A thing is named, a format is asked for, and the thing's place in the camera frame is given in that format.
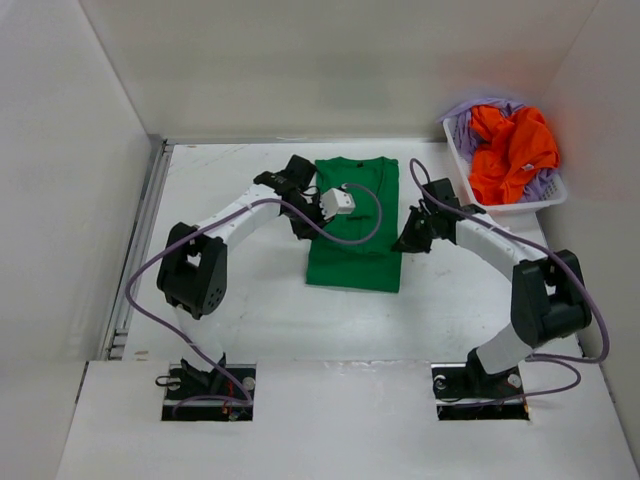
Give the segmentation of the green t shirt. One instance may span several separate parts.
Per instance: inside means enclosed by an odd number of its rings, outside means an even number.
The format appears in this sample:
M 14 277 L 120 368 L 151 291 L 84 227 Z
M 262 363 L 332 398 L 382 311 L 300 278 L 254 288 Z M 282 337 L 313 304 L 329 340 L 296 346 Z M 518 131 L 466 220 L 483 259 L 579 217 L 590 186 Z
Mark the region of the green t shirt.
M 323 236 L 313 240 L 308 254 L 306 283 L 312 286 L 397 293 L 402 255 L 392 250 L 398 238 L 399 166 L 386 157 L 352 160 L 337 157 L 315 162 L 321 191 L 346 183 L 367 190 L 350 191 L 356 207 L 338 215 L 326 231 L 344 240 L 376 235 L 360 245 L 342 245 Z

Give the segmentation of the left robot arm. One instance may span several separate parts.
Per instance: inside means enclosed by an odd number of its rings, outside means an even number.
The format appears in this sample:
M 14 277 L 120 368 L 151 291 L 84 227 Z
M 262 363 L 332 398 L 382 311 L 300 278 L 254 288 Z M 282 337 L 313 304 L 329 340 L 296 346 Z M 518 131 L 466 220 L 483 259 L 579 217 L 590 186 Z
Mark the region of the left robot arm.
M 317 168 L 307 159 L 294 155 L 277 172 L 265 171 L 236 201 L 210 217 L 215 223 L 229 215 L 238 215 L 215 230 L 199 235 L 161 261 L 156 284 L 167 303 L 175 309 L 181 330 L 195 337 L 195 326 L 213 313 L 227 291 L 228 257 L 232 250 L 255 230 L 283 215 L 289 219 L 299 240 L 319 236 L 296 213 L 280 204 L 285 201 L 319 225 L 326 226 L 321 194 L 311 186 Z

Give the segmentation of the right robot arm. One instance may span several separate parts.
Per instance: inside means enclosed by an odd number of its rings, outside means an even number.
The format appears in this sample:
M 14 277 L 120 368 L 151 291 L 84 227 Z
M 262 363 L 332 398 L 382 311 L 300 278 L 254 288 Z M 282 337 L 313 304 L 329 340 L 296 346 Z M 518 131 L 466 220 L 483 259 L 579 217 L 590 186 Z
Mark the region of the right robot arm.
M 428 253 L 434 241 L 446 240 L 480 257 L 511 285 L 508 324 L 473 348 L 464 365 L 433 368 L 434 394 L 443 401 L 521 395 L 519 364 L 591 323 L 579 261 L 568 250 L 550 252 L 508 232 L 477 205 L 461 205 L 447 179 L 421 189 L 423 197 L 411 207 L 393 250 Z

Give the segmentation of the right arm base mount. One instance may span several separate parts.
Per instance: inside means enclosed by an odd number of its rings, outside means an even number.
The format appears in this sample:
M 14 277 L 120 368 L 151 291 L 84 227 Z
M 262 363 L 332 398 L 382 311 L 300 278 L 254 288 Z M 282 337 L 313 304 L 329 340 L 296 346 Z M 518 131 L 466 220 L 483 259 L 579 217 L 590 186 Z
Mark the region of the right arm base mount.
M 529 420 L 518 367 L 487 375 L 444 363 L 434 364 L 431 373 L 439 420 Z

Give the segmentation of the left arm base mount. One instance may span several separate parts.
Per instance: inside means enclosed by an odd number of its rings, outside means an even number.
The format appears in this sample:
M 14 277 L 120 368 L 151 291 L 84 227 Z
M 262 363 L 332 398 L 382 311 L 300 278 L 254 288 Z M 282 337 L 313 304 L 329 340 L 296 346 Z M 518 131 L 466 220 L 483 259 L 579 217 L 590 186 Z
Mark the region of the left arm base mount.
M 161 420 L 168 422 L 250 422 L 252 405 L 240 388 L 216 369 L 200 370 L 186 360 L 155 379 L 163 389 Z

